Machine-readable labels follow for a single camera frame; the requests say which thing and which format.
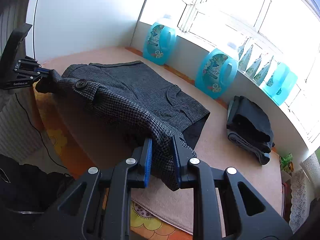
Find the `white window frame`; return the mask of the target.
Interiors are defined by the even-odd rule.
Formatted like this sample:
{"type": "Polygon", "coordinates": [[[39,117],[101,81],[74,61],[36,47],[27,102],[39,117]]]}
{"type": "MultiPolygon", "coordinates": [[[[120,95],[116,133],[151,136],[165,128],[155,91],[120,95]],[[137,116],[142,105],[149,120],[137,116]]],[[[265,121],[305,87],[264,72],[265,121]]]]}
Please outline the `white window frame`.
{"type": "Polygon", "coordinates": [[[171,20],[179,34],[212,47],[231,43],[238,52],[251,37],[242,55],[253,45],[247,69],[262,55],[258,74],[274,56],[261,89],[278,62],[286,64],[297,82],[281,107],[310,143],[319,141],[319,9],[314,0],[147,0],[142,22],[161,18],[171,20]]]}

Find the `grey folded pants bottom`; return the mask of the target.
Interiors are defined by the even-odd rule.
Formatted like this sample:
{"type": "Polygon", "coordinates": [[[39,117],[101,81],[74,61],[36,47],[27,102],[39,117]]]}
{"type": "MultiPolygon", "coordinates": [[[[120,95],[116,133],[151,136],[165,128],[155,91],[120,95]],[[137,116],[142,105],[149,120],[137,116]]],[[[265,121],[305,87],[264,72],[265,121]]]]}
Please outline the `grey folded pants bottom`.
{"type": "Polygon", "coordinates": [[[255,146],[251,145],[246,139],[240,136],[236,131],[233,129],[229,129],[229,123],[232,120],[232,116],[235,113],[236,107],[238,103],[234,100],[231,100],[228,106],[227,112],[227,138],[233,143],[238,145],[239,147],[245,149],[246,151],[254,154],[256,158],[259,160],[261,165],[266,165],[269,163],[271,157],[269,153],[264,153],[255,146]]]}

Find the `blue detergent jug far left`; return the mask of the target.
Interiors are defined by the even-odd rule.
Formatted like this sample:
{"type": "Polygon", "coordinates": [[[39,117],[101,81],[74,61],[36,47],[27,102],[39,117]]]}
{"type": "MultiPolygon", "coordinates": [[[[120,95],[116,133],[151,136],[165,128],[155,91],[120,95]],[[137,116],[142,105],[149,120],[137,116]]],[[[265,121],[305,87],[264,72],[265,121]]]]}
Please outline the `blue detergent jug far left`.
{"type": "Polygon", "coordinates": [[[176,43],[176,27],[168,18],[161,18],[149,29],[144,41],[143,57],[157,65],[164,65],[176,43]]]}

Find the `white lace cloth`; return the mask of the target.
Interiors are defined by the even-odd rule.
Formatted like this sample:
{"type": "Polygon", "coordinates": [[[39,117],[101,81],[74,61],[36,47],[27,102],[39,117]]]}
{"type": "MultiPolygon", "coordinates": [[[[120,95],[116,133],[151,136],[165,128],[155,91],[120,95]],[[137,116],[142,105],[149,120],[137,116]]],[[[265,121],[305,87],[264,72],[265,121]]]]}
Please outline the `white lace cloth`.
{"type": "Polygon", "coordinates": [[[300,163],[301,169],[291,179],[291,213],[289,226],[293,233],[307,220],[313,200],[319,200],[319,159],[311,154],[300,163]]]}

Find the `blue detergent jug near stack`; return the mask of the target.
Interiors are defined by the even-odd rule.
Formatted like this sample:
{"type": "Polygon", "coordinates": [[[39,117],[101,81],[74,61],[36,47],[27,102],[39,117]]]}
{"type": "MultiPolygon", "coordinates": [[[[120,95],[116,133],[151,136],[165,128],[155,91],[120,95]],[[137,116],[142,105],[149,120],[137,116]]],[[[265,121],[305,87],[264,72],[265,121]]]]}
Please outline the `blue detergent jug near stack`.
{"type": "Polygon", "coordinates": [[[239,56],[231,43],[216,47],[200,64],[195,87],[218,99],[232,84],[238,71],[239,56]]]}

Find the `grey houndstooth pants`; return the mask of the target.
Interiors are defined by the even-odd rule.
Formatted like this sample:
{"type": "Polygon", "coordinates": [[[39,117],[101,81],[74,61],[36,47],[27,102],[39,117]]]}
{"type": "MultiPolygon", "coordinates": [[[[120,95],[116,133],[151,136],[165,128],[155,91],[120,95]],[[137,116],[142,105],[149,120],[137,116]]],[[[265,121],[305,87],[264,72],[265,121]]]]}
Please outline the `grey houndstooth pants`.
{"type": "Polygon", "coordinates": [[[172,191],[178,189],[173,136],[193,150],[210,115],[196,99],[141,61],[73,64],[63,74],[51,70],[36,90],[83,107],[131,142],[152,139],[151,173],[172,191]]]}

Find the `black folded pants on stack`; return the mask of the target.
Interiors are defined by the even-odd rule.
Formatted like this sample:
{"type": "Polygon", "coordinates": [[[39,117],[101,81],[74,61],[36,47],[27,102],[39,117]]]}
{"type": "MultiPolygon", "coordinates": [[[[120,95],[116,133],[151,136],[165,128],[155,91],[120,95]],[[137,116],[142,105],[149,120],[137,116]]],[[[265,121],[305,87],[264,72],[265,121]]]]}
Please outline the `black folded pants on stack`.
{"type": "Polygon", "coordinates": [[[244,96],[234,97],[227,129],[261,152],[270,153],[272,150],[274,133],[267,114],[244,96]]]}

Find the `box with green packet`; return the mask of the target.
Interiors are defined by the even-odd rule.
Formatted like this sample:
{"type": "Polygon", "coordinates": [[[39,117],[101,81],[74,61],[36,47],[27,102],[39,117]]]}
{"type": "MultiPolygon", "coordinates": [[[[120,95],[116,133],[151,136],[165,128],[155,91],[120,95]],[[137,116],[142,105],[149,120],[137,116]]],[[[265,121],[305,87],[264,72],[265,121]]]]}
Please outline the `box with green packet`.
{"type": "Polygon", "coordinates": [[[280,157],[280,170],[291,174],[294,171],[293,156],[291,153],[280,157]]]}

